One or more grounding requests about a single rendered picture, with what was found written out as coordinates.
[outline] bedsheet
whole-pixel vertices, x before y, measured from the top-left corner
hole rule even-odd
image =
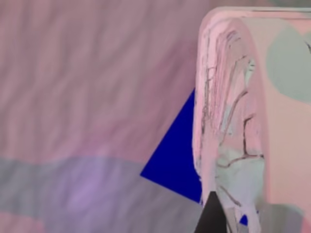
[[[139,174],[194,88],[203,16],[276,4],[1,0],[0,232],[194,229],[202,208]]]

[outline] black object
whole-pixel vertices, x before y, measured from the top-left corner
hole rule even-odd
[[[210,192],[194,233],[228,233],[227,220],[216,192]]]

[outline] mint green circle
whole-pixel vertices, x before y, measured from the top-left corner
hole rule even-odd
[[[288,26],[267,51],[268,78],[283,95],[311,102],[311,54],[305,39]]]

